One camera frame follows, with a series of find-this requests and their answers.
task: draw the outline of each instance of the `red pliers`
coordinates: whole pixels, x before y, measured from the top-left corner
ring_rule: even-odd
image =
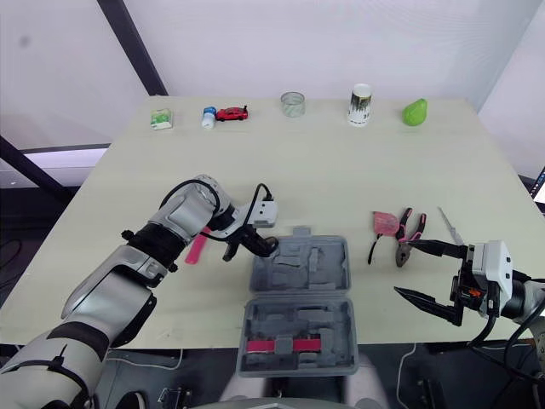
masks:
[[[404,214],[401,216],[401,220],[399,220],[399,229],[398,232],[395,234],[395,238],[398,240],[398,249],[395,252],[395,263],[398,267],[403,267],[407,260],[409,260],[410,250],[412,249],[412,247],[410,245],[407,245],[405,241],[418,240],[422,236],[422,233],[424,233],[424,228],[426,227],[426,214],[422,213],[420,214],[418,227],[408,239],[406,224],[411,213],[412,208],[408,207],[405,210]]]

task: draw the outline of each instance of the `table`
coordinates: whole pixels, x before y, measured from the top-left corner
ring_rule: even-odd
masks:
[[[237,204],[264,181],[278,201],[278,223],[264,235],[309,226],[315,234],[347,238],[359,343],[461,341],[485,322],[467,311],[462,327],[408,304],[395,285],[448,302],[457,260],[413,251],[395,266],[396,242],[383,238],[367,264],[374,239],[373,210],[401,215],[406,206],[428,215],[424,238],[450,240],[437,206],[468,243],[504,239],[514,266],[545,277],[545,221],[513,169],[463,100],[429,101],[426,123],[400,120],[410,101],[373,102],[369,125],[346,121],[347,101],[307,102],[301,118],[286,118],[279,101],[243,98],[152,97],[97,164],[56,223],[0,311],[0,341],[26,343],[60,323],[72,289],[138,229],[178,182],[200,173],[218,180]],[[250,119],[200,127],[203,107],[248,105]],[[174,112],[172,130],[153,131],[152,109]],[[416,224],[411,218],[409,230]],[[208,242],[196,266],[154,290],[158,305],[128,348],[237,347],[252,255],[240,249],[223,262],[222,243]],[[515,328],[498,320],[490,339]]]

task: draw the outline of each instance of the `red toy car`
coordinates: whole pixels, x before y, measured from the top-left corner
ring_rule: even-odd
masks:
[[[244,105],[244,108],[226,108],[221,109],[218,111],[215,115],[216,121],[234,121],[238,119],[239,121],[242,121],[243,119],[248,118],[248,106]]]

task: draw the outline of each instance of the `pear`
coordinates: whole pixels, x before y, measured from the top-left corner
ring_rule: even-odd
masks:
[[[403,122],[406,125],[420,125],[426,120],[427,116],[427,101],[421,98],[409,104],[403,110]]]

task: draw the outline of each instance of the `white cup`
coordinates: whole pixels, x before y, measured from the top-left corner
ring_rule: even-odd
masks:
[[[348,107],[348,123],[353,126],[365,126],[371,115],[372,89],[368,84],[356,84]]]

